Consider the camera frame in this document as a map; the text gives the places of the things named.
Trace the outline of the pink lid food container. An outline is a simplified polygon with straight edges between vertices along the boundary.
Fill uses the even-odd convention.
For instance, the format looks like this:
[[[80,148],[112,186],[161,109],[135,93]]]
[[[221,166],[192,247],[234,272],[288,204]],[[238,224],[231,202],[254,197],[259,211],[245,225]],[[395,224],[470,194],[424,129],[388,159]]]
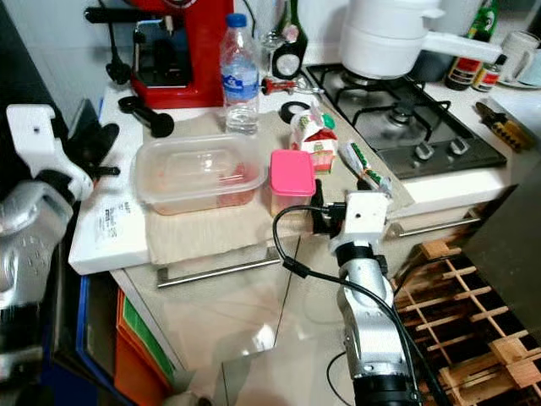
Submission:
[[[309,152],[279,148],[270,154],[270,213],[307,205],[314,194],[314,166]]]

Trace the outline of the juice carton with green cap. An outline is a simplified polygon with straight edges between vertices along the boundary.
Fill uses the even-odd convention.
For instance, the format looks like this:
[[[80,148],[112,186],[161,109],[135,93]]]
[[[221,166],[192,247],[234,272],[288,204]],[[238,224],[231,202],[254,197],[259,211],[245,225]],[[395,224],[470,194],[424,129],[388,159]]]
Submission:
[[[339,151],[335,119],[329,113],[312,107],[294,113],[289,125],[292,131],[291,150],[308,152],[317,175],[332,173]]]

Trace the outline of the small silver fridge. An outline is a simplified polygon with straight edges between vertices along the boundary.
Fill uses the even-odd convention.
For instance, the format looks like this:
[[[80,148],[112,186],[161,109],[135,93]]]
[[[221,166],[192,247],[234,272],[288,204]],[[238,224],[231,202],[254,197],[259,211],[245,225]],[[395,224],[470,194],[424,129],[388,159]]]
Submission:
[[[464,252],[499,293],[541,294],[541,163],[468,240]]]

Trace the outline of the black portafilter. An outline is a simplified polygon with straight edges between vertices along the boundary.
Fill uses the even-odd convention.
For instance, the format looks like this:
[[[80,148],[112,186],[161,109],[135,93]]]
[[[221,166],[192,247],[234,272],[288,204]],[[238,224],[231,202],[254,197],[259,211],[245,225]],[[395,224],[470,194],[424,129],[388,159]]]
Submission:
[[[120,112],[131,113],[149,131],[152,138],[166,138],[175,128],[175,121],[169,113],[155,112],[140,96],[125,96],[118,100]]]

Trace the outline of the white paper slip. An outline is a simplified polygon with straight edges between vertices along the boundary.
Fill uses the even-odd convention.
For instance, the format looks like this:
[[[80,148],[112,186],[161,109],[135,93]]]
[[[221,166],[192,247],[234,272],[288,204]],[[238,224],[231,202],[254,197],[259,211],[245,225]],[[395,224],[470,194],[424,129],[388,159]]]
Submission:
[[[116,202],[116,204],[101,209],[94,221],[97,243],[113,244],[116,241],[123,241],[132,214],[133,204],[130,200]]]

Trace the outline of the green white tube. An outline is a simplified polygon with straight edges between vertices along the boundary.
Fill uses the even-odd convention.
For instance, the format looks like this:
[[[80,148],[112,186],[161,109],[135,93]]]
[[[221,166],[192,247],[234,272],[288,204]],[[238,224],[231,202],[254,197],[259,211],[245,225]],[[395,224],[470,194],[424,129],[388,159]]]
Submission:
[[[371,166],[366,155],[360,150],[360,146],[354,140],[345,140],[339,144],[337,151],[345,165],[358,178],[359,188],[363,190],[372,190],[372,192],[381,192],[386,196],[393,194],[393,185],[389,178],[378,173]]]

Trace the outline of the clear plastic food container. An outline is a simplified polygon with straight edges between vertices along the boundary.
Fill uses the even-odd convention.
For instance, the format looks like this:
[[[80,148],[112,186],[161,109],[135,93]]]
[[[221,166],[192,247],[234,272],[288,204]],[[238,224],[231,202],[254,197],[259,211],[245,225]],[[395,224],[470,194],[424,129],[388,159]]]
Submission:
[[[133,167],[135,196],[163,216],[247,205],[266,179],[264,154],[229,134],[151,140]]]

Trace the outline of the black tape roll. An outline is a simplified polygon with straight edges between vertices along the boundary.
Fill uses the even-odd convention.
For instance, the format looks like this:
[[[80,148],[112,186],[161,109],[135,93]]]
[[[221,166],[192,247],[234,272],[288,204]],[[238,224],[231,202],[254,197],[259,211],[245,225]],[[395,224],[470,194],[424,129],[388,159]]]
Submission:
[[[302,103],[301,101],[286,101],[279,108],[278,115],[283,123],[292,123],[294,117],[301,115],[301,113],[308,112],[312,108],[308,103]]]

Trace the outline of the beige cloth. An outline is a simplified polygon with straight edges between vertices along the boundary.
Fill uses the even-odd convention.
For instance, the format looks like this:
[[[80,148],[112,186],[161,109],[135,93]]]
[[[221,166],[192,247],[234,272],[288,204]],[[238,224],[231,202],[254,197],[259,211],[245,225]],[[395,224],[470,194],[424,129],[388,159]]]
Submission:
[[[262,113],[258,129],[256,138],[239,135],[252,140],[266,157],[267,179],[247,205],[163,216],[139,201],[146,209],[146,235],[152,263],[163,266],[271,241],[274,214],[270,212],[268,165],[272,151],[285,150],[291,143],[292,131],[290,125],[283,123],[275,112]],[[223,120],[215,112],[207,112],[178,121],[167,138],[219,134],[227,134]]]

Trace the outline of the black gas stove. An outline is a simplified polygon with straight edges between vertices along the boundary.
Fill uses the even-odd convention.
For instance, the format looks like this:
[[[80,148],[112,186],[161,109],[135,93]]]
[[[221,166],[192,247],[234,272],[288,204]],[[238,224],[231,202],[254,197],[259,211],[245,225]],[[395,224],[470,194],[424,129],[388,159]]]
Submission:
[[[435,177],[506,164],[487,140],[452,115],[451,101],[435,100],[407,76],[365,79],[341,64],[309,65],[303,71],[395,177]]]

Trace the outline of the red coffee machine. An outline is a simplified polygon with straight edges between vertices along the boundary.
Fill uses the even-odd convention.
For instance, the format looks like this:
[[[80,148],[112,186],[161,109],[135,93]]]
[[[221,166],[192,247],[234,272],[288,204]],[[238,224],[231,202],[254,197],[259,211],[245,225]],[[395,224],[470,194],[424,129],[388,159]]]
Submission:
[[[219,62],[232,0],[124,0],[130,8],[88,7],[90,23],[133,23],[131,64],[120,61],[111,31],[116,84],[130,85],[152,109],[220,106]]]

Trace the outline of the clear plastic water bottle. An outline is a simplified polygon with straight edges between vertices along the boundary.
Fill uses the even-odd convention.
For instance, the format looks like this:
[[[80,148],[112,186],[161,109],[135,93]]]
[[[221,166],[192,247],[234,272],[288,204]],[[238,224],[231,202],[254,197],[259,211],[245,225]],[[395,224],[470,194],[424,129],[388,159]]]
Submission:
[[[220,76],[224,124],[228,133],[255,138],[259,124],[260,70],[248,19],[243,13],[225,16],[227,32],[220,45]]]

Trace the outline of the dark bottle with round label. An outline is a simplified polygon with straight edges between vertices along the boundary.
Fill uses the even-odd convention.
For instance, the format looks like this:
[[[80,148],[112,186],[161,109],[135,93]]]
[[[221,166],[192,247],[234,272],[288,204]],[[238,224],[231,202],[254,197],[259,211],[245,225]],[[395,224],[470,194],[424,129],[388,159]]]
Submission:
[[[270,55],[270,74],[278,79],[294,79],[301,73],[309,38],[302,27],[300,0],[282,0],[281,12],[271,34],[277,47]]]

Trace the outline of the wooden wine rack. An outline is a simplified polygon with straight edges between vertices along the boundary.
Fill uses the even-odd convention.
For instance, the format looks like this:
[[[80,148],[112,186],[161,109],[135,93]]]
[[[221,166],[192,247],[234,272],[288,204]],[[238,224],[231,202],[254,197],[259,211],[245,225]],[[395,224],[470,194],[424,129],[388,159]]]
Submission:
[[[453,406],[541,406],[541,337],[461,248],[418,244],[395,282],[396,310]]]

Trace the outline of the orange cutting board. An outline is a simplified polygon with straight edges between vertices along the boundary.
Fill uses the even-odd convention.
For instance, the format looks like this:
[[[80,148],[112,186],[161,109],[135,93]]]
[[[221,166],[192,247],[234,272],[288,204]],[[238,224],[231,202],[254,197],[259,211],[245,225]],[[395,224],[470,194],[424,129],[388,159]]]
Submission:
[[[170,393],[167,377],[134,329],[123,319],[125,297],[117,293],[113,386],[136,406],[162,406]]]

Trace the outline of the blue cutting board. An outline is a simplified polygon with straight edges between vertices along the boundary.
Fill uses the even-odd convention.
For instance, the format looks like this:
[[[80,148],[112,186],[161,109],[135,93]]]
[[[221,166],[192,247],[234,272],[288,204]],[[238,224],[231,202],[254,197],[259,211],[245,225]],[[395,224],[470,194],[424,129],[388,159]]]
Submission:
[[[96,273],[79,279],[74,352],[97,406],[130,406],[113,383],[117,298],[118,287],[111,275]]]

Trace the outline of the black yellow lighter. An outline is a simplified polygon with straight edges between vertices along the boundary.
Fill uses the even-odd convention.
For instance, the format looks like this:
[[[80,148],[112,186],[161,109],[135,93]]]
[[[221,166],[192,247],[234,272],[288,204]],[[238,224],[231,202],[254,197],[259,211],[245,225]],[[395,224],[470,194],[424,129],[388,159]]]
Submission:
[[[492,111],[482,101],[474,104],[474,109],[482,117],[482,124],[498,136],[514,152],[530,151],[536,146],[536,140],[525,130],[511,121],[506,113]]]

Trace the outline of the small sauce bottle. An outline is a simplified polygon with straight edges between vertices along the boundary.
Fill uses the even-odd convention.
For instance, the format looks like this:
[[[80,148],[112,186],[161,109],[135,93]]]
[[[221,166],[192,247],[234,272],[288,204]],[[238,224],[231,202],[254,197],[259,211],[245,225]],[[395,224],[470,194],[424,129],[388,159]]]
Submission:
[[[476,74],[471,87],[478,92],[491,92],[501,78],[503,66],[506,62],[506,55],[499,55],[492,63],[484,63]]]

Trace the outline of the white mug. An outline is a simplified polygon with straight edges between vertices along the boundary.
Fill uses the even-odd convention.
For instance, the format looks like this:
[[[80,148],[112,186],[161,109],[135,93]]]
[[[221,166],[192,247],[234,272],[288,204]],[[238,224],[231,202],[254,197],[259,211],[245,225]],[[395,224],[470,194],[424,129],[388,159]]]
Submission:
[[[528,31],[517,30],[504,38],[502,52],[507,57],[499,84],[538,88],[541,86],[541,38]]]

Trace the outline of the red handled metal tool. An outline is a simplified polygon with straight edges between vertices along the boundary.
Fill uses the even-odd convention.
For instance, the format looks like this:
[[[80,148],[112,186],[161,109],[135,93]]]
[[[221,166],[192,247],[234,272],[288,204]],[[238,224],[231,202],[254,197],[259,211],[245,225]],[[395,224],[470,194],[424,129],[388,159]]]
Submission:
[[[263,96],[270,96],[271,94],[282,92],[292,96],[294,93],[300,93],[302,89],[304,89],[304,85],[296,80],[266,77],[260,82],[260,93],[262,93]]]

